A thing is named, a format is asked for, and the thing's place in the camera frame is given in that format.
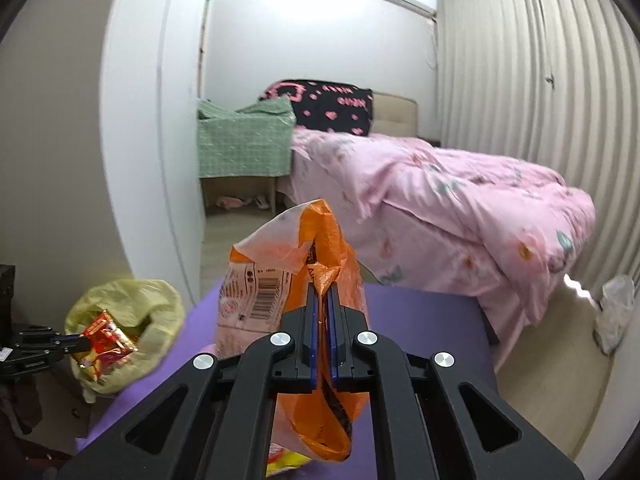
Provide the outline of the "red gold snack packet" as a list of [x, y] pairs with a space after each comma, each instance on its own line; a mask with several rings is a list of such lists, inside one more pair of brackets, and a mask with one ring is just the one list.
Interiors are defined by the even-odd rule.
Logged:
[[134, 341], [122, 330], [107, 310], [103, 310], [81, 333], [91, 340], [87, 353], [73, 354], [82, 374], [99, 382], [116, 365], [126, 362], [138, 351]]

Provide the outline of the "yellow nabati wafer wrapper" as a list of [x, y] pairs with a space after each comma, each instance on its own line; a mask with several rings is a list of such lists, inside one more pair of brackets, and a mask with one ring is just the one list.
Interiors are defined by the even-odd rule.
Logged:
[[303, 467], [311, 462], [306, 455], [293, 452], [277, 443], [271, 443], [266, 466], [266, 477]]

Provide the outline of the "orange snack bag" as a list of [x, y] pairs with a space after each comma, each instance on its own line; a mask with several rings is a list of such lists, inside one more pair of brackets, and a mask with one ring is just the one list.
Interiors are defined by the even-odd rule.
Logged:
[[[367, 310], [355, 252], [328, 203], [313, 200], [282, 212], [231, 248], [218, 299], [216, 356], [243, 353], [258, 338], [277, 332], [283, 315], [303, 307], [308, 290], [324, 296], [332, 285], [343, 306]], [[352, 424], [367, 397], [335, 390], [324, 322], [316, 326], [316, 388], [280, 396], [272, 440], [314, 460], [344, 462], [352, 452]]]

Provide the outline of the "yellow plastic trash bag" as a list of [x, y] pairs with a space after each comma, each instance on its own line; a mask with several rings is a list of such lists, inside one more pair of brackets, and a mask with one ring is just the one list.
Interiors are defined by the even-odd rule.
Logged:
[[116, 280], [88, 289], [64, 323], [67, 335], [90, 344], [70, 358], [85, 401], [114, 396], [155, 370], [185, 318], [178, 290], [162, 280]]

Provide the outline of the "purple table mat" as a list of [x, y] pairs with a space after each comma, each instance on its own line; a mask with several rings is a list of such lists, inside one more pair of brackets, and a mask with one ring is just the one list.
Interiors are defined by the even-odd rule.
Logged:
[[[116, 396], [100, 420], [92, 425], [88, 436], [77, 442], [78, 451], [96, 440], [188, 359], [206, 351], [215, 342], [220, 288], [221, 284], [216, 283], [188, 314], [177, 342], [160, 365]], [[402, 350], [415, 356], [429, 358], [439, 351], [447, 351], [485, 385], [497, 388], [486, 318], [475, 299], [378, 284], [367, 284], [364, 292], [369, 327], [375, 333], [393, 339]], [[275, 477], [374, 479], [376, 466], [370, 410], [364, 408], [354, 423], [352, 455], [348, 460], [343, 463], [314, 460]]]

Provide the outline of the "pink floral bed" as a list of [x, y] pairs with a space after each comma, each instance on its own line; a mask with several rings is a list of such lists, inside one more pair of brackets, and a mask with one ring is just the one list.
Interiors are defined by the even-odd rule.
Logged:
[[475, 298], [506, 362], [596, 226], [591, 197], [525, 160], [419, 138], [296, 129], [278, 188], [324, 200], [382, 284]]

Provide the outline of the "white plastic bag on floor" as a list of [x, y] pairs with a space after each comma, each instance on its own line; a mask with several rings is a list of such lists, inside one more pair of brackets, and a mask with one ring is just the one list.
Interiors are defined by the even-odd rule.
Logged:
[[635, 292], [634, 280], [628, 275], [617, 275], [602, 286], [593, 338], [605, 356], [616, 350], [626, 333], [636, 307]]

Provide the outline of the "green checked cloth nightstand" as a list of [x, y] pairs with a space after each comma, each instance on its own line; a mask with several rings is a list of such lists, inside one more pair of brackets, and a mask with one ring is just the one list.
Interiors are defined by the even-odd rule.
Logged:
[[285, 96], [226, 110], [198, 103], [198, 176], [204, 205], [233, 209], [260, 198], [258, 207], [276, 211], [276, 183], [291, 169], [296, 118]]

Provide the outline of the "black pink heart pillow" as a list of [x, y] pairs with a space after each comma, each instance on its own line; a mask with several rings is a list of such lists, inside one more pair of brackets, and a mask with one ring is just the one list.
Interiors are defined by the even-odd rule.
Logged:
[[286, 96], [296, 126], [322, 132], [368, 136], [373, 122], [373, 91], [342, 82], [283, 79], [270, 84], [259, 99]]

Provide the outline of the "beige headboard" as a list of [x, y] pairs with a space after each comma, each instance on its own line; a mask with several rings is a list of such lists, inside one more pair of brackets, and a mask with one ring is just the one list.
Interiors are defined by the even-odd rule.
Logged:
[[372, 133], [396, 136], [396, 138], [415, 138], [418, 135], [419, 107], [416, 101], [402, 96], [374, 92], [372, 110]]

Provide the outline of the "white pleated curtain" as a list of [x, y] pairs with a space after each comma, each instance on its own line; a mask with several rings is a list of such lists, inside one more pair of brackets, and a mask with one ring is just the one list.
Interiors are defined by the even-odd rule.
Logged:
[[508, 155], [587, 192], [575, 266], [593, 292], [639, 274], [639, 43], [613, 0], [437, 0], [448, 148]]

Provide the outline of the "white air conditioner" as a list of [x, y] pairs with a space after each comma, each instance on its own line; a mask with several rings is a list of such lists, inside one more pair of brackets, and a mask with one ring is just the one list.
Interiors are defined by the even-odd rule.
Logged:
[[428, 6], [425, 3], [416, 1], [416, 0], [383, 0], [389, 3], [393, 3], [395, 6], [401, 6], [403, 9], [406, 9], [414, 14], [418, 14], [423, 16], [424, 18], [428, 18], [429, 20], [436, 20], [436, 10], [431, 6]]

